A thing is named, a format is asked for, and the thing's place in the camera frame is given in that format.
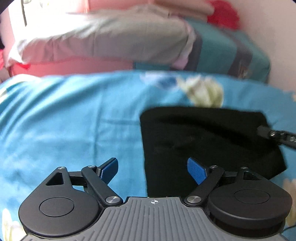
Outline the black pants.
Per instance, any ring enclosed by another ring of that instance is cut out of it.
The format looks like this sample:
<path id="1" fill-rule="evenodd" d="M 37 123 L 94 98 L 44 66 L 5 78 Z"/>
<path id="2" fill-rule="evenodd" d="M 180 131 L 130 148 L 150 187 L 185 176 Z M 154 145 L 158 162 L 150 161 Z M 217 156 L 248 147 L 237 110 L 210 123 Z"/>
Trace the black pants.
<path id="1" fill-rule="evenodd" d="M 159 107 L 140 115 L 144 171 L 150 197 L 185 197 L 197 184 L 187 170 L 193 158 L 236 172 L 246 166 L 271 179 L 286 170 L 277 143 L 258 136 L 260 112 L 224 108 Z"/>

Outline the blue floral bed sheet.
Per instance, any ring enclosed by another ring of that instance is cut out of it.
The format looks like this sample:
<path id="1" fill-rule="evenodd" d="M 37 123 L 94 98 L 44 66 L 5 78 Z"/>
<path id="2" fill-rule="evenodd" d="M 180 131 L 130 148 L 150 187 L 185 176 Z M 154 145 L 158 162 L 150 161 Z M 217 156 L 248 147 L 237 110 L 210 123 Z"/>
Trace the blue floral bed sheet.
<path id="1" fill-rule="evenodd" d="M 2 240 L 295 240 L 295 149 L 267 179 L 211 165 L 187 196 L 150 197 L 140 115 L 159 107 L 260 112 L 295 133 L 295 95 L 191 72 L 17 75 L 1 85 Z M 118 159 L 107 185 L 97 167 Z"/>

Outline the pink blanket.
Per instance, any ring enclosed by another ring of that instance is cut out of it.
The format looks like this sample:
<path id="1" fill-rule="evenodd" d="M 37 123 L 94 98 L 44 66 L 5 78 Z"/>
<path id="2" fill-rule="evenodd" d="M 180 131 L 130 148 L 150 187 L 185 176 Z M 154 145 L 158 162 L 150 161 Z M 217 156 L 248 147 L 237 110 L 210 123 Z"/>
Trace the pink blanket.
<path id="1" fill-rule="evenodd" d="M 59 62 L 30 64 L 28 67 L 18 64 L 9 67 L 12 76 L 28 74 L 37 77 L 48 75 L 90 74 L 132 69 L 132 61 L 106 58 L 73 58 Z"/>

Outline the teal grey folded quilt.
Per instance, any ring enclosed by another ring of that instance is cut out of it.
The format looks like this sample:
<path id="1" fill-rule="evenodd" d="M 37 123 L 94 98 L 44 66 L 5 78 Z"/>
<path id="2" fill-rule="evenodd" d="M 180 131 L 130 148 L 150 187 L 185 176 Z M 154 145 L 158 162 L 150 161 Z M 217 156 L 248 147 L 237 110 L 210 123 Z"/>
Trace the teal grey folded quilt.
<path id="1" fill-rule="evenodd" d="M 195 20 L 149 20 L 137 28 L 141 47 L 133 53 L 134 70 L 194 71 L 266 82 L 270 61 L 243 32 Z"/>

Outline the grey pillow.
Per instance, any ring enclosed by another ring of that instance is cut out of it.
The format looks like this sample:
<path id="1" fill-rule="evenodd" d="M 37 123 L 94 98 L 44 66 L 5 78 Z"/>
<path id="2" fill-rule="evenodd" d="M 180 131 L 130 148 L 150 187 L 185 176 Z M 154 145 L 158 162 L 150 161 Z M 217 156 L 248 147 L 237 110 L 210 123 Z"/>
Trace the grey pillow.
<path id="1" fill-rule="evenodd" d="M 186 21 L 151 4 L 126 10 L 44 14 L 15 38 L 6 63 L 115 58 L 183 69 L 195 40 Z"/>

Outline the red cloth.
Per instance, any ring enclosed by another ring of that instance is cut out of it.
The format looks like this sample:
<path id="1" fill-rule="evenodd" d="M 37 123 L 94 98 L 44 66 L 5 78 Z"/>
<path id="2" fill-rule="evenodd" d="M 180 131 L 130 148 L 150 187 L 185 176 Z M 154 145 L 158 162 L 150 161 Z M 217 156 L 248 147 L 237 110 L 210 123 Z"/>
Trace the red cloth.
<path id="1" fill-rule="evenodd" d="M 214 13 L 207 17 L 207 23 L 220 28 L 238 30 L 240 17 L 236 9 L 228 1 L 208 1 L 214 8 Z"/>

